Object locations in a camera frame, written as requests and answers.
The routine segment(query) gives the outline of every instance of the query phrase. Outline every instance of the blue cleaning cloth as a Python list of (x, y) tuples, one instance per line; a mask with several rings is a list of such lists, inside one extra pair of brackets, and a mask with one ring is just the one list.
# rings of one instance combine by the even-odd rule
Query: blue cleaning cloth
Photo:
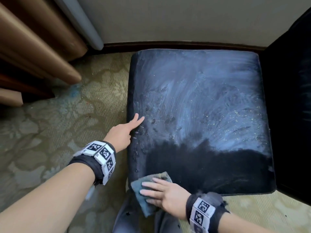
[(171, 178), (169, 177), (169, 175), (167, 174), (167, 172), (162, 172), (162, 173), (158, 173), (158, 174), (152, 174), (152, 175), (149, 175), (149, 176), (144, 176), (136, 181), (133, 181), (131, 183), (131, 187), (135, 193), (135, 196), (137, 198), (137, 201), (138, 203), (140, 204), (140, 207), (142, 208), (142, 212), (144, 213), (145, 217), (148, 217), (150, 215), (153, 215), (158, 207), (152, 205), (152, 204), (149, 204), (146, 202), (146, 199), (149, 199), (150, 197), (146, 197), (146, 196), (143, 196), (139, 193), (139, 191), (141, 189), (150, 189), (150, 188), (147, 188), (147, 187), (143, 187), (142, 186), (142, 182), (145, 182), (145, 181), (148, 181), (148, 182), (154, 182), (152, 180), (153, 177), (156, 177), (156, 178), (159, 178), (159, 179), (162, 179), (162, 180), (166, 180), (168, 182), (172, 182)]

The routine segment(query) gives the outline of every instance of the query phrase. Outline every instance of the person's left arm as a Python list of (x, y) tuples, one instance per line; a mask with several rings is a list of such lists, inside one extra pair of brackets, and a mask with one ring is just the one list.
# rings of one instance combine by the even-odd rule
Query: person's left arm
[[(142, 123), (138, 114), (113, 127), (104, 138), (119, 152), (130, 144), (130, 131)], [(72, 163), (0, 213), (0, 232), (64, 233), (94, 183), (93, 170)]]

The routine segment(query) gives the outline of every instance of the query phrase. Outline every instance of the wristband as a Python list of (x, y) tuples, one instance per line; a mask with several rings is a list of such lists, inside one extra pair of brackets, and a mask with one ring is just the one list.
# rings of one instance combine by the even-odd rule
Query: wristband
[(105, 185), (115, 169), (115, 148), (106, 141), (92, 141), (73, 156), (69, 164), (83, 163), (93, 170), (94, 185)]
[(213, 192), (189, 196), (186, 216), (191, 230), (195, 233), (217, 233), (222, 215), (229, 212), (226, 204), (221, 195)]

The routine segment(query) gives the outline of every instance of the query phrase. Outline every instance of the chair seat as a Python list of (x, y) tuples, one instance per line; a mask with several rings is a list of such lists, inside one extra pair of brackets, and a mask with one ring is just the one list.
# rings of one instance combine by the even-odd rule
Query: chair seat
[(153, 49), (131, 60), (129, 183), (168, 172), (191, 193), (275, 190), (259, 57), (232, 50)]

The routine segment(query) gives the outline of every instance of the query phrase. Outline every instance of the dark wood baseboard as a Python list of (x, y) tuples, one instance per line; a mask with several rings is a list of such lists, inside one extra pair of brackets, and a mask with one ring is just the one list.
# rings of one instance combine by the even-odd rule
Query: dark wood baseboard
[(87, 55), (109, 54), (117, 52), (131, 52), (146, 49), (182, 49), (182, 50), (245, 50), (261, 53), (266, 47), (248, 46), (229, 43), (208, 43), (208, 42), (127, 42), (127, 43), (107, 43), (102, 50), (90, 49)]

